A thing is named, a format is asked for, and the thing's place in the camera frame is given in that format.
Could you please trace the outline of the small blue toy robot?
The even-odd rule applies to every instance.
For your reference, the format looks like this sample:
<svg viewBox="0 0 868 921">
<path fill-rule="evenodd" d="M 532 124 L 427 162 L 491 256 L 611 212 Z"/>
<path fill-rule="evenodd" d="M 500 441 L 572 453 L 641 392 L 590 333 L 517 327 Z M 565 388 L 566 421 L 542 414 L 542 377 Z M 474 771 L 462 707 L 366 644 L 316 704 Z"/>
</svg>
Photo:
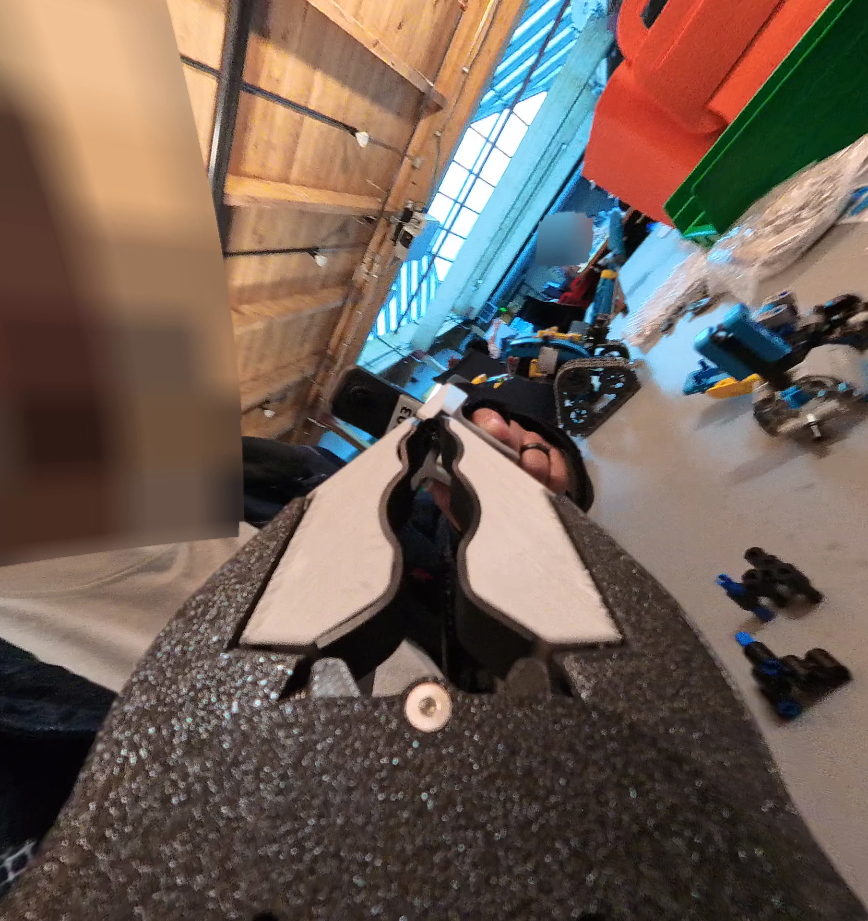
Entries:
<svg viewBox="0 0 868 921">
<path fill-rule="evenodd" d="M 687 395 L 750 396 L 753 420 L 773 438 L 820 443 L 868 414 L 868 300 L 839 295 L 802 313 L 791 292 L 756 311 L 744 305 L 700 332 L 702 360 Z"/>
</svg>

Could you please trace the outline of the black connector with blue pin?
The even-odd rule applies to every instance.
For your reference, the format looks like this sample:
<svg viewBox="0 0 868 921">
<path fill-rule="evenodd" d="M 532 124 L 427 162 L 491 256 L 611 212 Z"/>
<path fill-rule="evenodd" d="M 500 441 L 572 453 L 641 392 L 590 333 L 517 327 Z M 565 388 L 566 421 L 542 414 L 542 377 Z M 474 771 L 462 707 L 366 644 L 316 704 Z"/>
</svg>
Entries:
<svg viewBox="0 0 868 921">
<path fill-rule="evenodd" d="M 750 665 L 750 676 L 762 699 L 782 721 L 799 718 L 806 709 L 853 681 L 851 670 L 825 649 L 804 655 L 779 656 L 747 632 L 734 636 Z"/>
<path fill-rule="evenodd" d="M 796 566 L 759 546 L 743 553 L 748 564 L 739 579 L 722 573 L 715 584 L 736 606 L 761 623 L 769 623 L 777 610 L 802 602 L 814 607 L 824 595 Z"/>
</svg>

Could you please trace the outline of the grey desk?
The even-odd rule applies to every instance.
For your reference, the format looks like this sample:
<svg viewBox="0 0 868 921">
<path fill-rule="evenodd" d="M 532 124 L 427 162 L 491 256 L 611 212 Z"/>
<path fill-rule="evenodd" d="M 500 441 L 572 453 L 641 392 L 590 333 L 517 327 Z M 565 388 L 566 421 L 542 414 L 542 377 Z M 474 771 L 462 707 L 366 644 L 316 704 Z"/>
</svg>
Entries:
<svg viewBox="0 0 868 921">
<path fill-rule="evenodd" d="M 694 337 L 731 301 L 682 319 L 639 366 L 639 393 L 587 445 L 592 516 L 677 599 L 747 702 L 809 828 L 868 908 L 868 414 L 813 449 L 773 439 L 748 399 L 682 393 Z M 770 624 L 715 584 L 759 545 L 824 593 Z M 734 635 L 780 654 L 827 649 L 853 681 L 791 723 L 773 719 Z"/>
</svg>

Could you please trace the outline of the person's white shirt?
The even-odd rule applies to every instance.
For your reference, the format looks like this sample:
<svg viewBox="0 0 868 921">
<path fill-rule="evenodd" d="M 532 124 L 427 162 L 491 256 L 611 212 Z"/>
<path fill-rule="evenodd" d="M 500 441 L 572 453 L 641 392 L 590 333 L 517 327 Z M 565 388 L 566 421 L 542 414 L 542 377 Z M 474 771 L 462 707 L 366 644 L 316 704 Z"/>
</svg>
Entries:
<svg viewBox="0 0 868 921">
<path fill-rule="evenodd" d="M 0 567 L 0 638 L 118 692 L 186 600 L 258 530 L 237 537 Z"/>
</svg>

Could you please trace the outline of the clear plastic parts bag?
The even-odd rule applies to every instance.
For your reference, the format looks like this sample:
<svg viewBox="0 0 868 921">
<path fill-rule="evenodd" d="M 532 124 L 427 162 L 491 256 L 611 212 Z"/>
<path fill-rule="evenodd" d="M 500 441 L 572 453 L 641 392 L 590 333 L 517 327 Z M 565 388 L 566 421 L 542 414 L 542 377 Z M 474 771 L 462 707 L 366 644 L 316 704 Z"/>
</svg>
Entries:
<svg viewBox="0 0 868 921">
<path fill-rule="evenodd" d="M 709 297 L 709 285 L 703 275 L 672 275 L 648 300 L 629 308 L 624 325 L 624 341 L 632 348 L 647 351 L 668 334 L 690 307 Z"/>
<path fill-rule="evenodd" d="M 761 283 L 785 271 L 852 206 L 868 186 L 868 133 L 812 163 L 755 201 L 708 252 L 711 295 L 752 304 Z"/>
</svg>

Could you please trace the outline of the tracked toy robot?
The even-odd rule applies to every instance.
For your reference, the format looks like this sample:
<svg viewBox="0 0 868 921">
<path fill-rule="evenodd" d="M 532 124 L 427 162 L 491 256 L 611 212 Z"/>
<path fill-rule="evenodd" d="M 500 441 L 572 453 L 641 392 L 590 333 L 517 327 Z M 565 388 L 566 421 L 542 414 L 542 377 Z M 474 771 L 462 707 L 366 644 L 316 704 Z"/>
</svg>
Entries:
<svg viewBox="0 0 868 921">
<path fill-rule="evenodd" d="M 582 265 L 601 269 L 601 281 L 587 309 L 554 300 L 535 300 L 519 318 L 533 330 L 499 346 L 501 371 L 469 373 L 471 383 L 498 386 L 512 378 L 543 385 L 552 399 L 556 423 L 569 435 L 587 436 L 634 396 L 640 382 L 628 346 L 610 338 L 612 319 L 625 311 L 618 295 L 625 256 L 625 225 L 635 216 L 614 200 L 607 213 L 605 241 Z"/>
</svg>

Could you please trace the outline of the green bin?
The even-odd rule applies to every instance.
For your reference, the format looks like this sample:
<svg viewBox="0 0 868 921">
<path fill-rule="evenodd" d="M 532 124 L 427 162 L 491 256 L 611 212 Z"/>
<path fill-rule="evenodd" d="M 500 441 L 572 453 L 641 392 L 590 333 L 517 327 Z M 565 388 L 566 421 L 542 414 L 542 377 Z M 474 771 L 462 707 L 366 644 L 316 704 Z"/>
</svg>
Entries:
<svg viewBox="0 0 868 921">
<path fill-rule="evenodd" d="M 769 191 L 868 132 L 868 1 L 831 2 L 665 203 L 711 241 Z"/>
</svg>

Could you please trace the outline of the dark denim jacket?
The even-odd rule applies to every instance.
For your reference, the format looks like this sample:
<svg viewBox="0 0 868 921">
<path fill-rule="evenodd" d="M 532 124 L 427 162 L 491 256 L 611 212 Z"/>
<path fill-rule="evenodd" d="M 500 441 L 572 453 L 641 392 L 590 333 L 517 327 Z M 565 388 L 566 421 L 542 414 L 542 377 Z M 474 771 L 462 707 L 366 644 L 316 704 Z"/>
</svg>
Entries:
<svg viewBox="0 0 868 921">
<path fill-rule="evenodd" d="M 0 638 L 0 899 L 70 797 L 116 697 Z"/>
</svg>

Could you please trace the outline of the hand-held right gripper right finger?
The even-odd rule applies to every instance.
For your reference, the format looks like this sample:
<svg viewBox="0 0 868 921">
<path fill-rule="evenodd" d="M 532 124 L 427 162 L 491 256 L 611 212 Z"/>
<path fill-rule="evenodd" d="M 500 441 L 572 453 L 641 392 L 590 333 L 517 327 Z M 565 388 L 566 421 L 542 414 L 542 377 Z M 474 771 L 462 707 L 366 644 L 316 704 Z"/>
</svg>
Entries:
<svg viewBox="0 0 868 921">
<path fill-rule="evenodd" d="M 452 515 L 461 524 L 456 636 L 504 679 L 518 661 L 614 649 L 624 634 L 555 496 L 460 414 L 436 417 Z"/>
</svg>

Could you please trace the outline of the orange plastic tote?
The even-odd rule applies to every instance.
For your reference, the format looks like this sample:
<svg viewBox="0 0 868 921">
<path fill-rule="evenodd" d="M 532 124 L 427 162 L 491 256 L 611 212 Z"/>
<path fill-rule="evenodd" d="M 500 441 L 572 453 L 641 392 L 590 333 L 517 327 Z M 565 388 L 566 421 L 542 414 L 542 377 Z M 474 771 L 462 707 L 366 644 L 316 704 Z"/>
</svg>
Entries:
<svg viewBox="0 0 868 921">
<path fill-rule="evenodd" d="M 582 175 L 653 219 L 816 22 L 827 1 L 625 1 L 623 54 L 594 110 Z"/>
</svg>

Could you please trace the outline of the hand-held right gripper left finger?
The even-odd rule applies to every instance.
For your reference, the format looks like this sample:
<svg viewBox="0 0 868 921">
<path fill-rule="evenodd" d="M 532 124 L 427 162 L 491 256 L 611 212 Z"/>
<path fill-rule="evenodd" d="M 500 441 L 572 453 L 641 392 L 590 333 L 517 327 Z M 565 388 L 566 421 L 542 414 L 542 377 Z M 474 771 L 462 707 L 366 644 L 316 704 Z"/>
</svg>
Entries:
<svg viewBox="0 0 868 921">
<path fill-rule="evenodd" d="M 238 628 L 244 649 L 343 661 L 357 680 L 403 643 L 402 519 L 416 423 L 402 422 L 345 467 L 285 506 L 296 509 L 279 557 Z"/>
</svg>

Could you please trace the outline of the person's left hand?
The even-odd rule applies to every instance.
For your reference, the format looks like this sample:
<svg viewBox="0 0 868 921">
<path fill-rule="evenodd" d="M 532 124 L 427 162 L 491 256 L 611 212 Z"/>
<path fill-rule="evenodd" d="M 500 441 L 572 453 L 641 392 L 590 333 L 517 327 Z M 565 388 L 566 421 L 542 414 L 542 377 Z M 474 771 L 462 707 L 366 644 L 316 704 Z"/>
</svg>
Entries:
<svg viewBox="0 0 868 921">
<path fill-rule="evenodd" d="M 562 452 L 536 432 L 516 421 L 507 421 L 494 409 L 480 408 L 471 416 L 472 423 L 510 449 L 517 465 L 532 479 L 555 494 L 566 493 L 569 472 Z"/>
</svg>

